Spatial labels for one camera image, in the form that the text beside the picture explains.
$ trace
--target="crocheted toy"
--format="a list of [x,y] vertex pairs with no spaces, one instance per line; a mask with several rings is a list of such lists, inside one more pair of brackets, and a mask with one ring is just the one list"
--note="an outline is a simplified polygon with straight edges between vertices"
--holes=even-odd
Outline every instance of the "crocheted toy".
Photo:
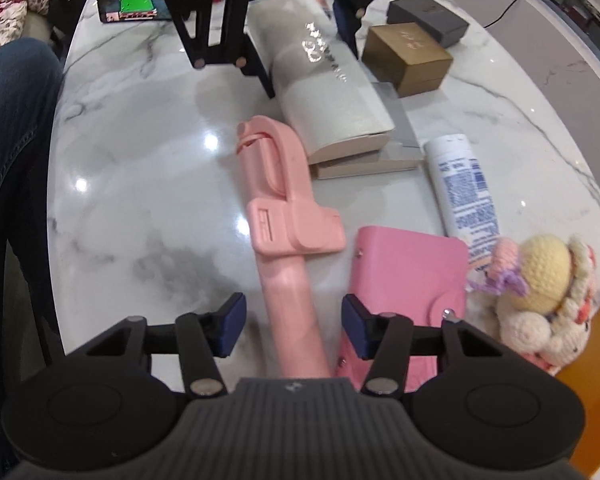
[[595,269],[593,250],[577,236],[565,244],[540,235],[520,247],[501,238],[486,282],[472,285],[500,296],[501,341],[555,374],[582,353],[589,339]]

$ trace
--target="bottle label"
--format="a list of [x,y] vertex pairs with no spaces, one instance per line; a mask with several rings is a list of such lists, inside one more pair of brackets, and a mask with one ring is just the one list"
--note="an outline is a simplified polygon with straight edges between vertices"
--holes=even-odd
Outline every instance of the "bottle label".
[[480,164],[475,158],[459,157],[440,162],[438,168],[454,222],[447,234],[467,244],[470,269],[482,273],[491,261],[500,229]]

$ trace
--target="black box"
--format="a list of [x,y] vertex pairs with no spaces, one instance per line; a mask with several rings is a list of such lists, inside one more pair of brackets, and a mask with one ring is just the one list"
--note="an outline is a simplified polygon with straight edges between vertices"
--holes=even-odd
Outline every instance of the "black box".
[[394,0],[389,3],[386,22],[417,23],[444,48],[464,36],[469,24],[435,0]]

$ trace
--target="white lotion bottle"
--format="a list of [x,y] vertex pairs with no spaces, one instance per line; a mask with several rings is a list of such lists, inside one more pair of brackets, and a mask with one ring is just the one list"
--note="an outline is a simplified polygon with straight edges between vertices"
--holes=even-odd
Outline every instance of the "white lotion bottle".
[[446,235],[469,248],[469,277],[484,278],[500,237],[493,200],[466,135],[437,137],[424,145]]

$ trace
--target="black power cable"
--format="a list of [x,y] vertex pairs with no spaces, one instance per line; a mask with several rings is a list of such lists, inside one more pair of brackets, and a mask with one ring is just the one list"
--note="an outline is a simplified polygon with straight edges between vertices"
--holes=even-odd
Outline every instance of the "black power cable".
[[513,0],[513,1],[512,1],[512,2],[509,4],[509,6],[508,6],[506,9],[504,9],[504,11],[502,12],[502,14],[501,14],[499,17],[497,17],[497,19],[493,20],[493,21],[492,21],[492,22],[491,22],[489,25],[485,25],[485,26],[484,26],[484,28],[489,28],[489,27],[491,27],[491,25],[495,25],[495,24],[496,24],[496,23],[498,23],[498,22],[499,22],[499,21],[500,21],[502,18],[504,18],[504,15],[505,15],[505,14],[506,14],[506,13],[509,11],[509,9],[510,9],[511,7],[513,7],[513,5],[516,3],[516,1],[518,1],[518,0]]

